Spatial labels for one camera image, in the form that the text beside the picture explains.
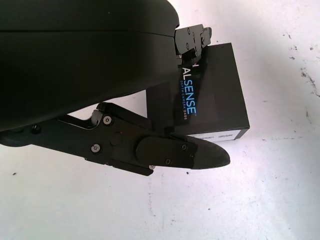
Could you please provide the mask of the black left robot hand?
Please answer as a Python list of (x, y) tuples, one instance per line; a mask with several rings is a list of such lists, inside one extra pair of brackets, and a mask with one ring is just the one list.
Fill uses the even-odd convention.
[(3, 0), (0, 143), (28, 145), (149, 176), (230, 163), (219, 145), (153, 131), (110, 103), (178, 76), (201, 59), (212, 29), (180, 28), (166, 0)]

